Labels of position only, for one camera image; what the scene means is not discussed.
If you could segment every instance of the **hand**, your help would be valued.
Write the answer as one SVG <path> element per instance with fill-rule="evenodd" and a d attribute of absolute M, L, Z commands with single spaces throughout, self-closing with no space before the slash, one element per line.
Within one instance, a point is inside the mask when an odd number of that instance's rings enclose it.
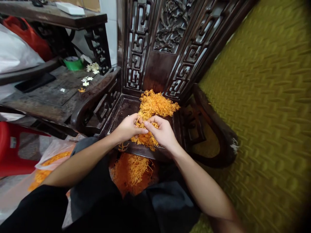
<path fill-rule="evenodd" d="M 127 116 L 111 133 L 111 135 L 117 139 L 118 144 L 121 144 L 122 142 L 129 140 L 133 136 L 138 136 L 138 134 L 148 133 L 147 129 L 135 127 L 136 121 L 137 119 L 139 119 L 139 117 L 140 116 L 137 113 Z"/>
<path fill-rule="evenodd" d="M 159 128 L 155 128 L 151 124 L 152 122 L 157 123 Z M 170 152 L 174 147 L 179 145 L 172 127 L 167 120 L 159 116 L 152 116 L 147 121 L 144 121 L 144 125 L 153 134 L 158 143 Z"/>

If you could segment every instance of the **chair armrest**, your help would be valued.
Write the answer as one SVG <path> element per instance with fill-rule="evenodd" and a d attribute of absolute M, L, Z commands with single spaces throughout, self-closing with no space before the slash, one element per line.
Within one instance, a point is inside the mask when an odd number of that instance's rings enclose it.
<path fill-rule="evenodd" d="M 209 124 L 219 140 L 220 151 L 213 158 L 203 157 L 196 153 L 190 153 L 190 156 L 213 168 L 223 168 L 231 165 L 237 155 L 237 140 L 236 133 L 220 118 L 209 104 L 205 93 L 199 88 L 198 84 L 193 85 L 193 96 L 198 110 Z"/>
<path fill-rule="evenodd" d="M 75 105 L 71 115 L 71 127 L 79 133 L 90 137 L 101 132 L 114 103 L 121 93 L 121 69 L 108 72 L 104 78 L 92 89 L 84 92 Z M 94 118 L 98 124 L 88 126 L 87 123 Z"/>

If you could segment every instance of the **person's left hand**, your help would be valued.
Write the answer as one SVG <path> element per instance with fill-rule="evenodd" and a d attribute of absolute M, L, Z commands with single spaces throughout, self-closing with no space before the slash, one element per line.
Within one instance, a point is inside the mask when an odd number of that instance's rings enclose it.
<path fill-rule="evenodd" d="M 131 137 L 138 134 L 146 134 L 149 131 L 144 128 L 135 128 L 135 123 L 139 119 L 139 115 L 134 113 L 130 116 L 124 118 L 124 120 L 118 125 L 118 127 L 111 133 L 114 137 L 117 138 L 119 144 L 131 139 Z"/>

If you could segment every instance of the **wooden chair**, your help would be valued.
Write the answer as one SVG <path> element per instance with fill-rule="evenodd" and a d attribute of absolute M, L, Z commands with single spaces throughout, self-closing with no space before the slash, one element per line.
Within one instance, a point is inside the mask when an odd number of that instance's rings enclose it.
<path fill-rule="evenodd" d="M 195 84 L 200 81 L 234 31 L 257 1 L 244 0 L 117 0 L 118 67 L 87 90 L 77 102 L 72 127 L 87 136 L 110 134 L 128 115 L 139 111 L 145 90 L 162 92 L 182 109 L 168 117 L 178 142 L 191 146 L 206 140 L 201 118 L 220 143 L 214 158 L 190 155 L 211 167 L 230 165 L 237 135 L 208 104 Z M 193 139 L 189 130 L 196 128 Z M 167 160 L 167 151 L 150 151 L 130 143 L 127 152 Z"/>

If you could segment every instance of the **person's lap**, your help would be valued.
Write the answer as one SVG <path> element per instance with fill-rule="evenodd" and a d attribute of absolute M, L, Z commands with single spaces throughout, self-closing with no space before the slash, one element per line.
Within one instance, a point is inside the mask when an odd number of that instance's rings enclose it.
<path fill-rule="evenodd" d="M 81 140 L 76 144 L 71 156 L 97 141 L 98 138 L 95 137 Z M 87 213 L 101 198 L 112 194 L 122 199 L 118 188 L 110 178 L 109 156 L 104 156 L 92 171 L 70 190 L 72 221 Z"/>
<path fill-rule="evenodd" d="M 95 137 L 85 138 L 76 144 L 71 156 L 97 142 Z M 87 213 L 94 204 L 107 196 L 115 202 L 122 196 L 110 178 L 109 156 L 104 156 L 93 170 L 70 190 L 73 222 Z M 200 210 L 191 197 L 185 181 L 174 163 L 164 165 L 159 172 L 159 184 L 148 187 L 139 195 L 127 195 L 125 205 L 145 213 L 161 232 L 189 232 L 199 218 Z M 183 224 L 176 219 L 183 219 Z"/>

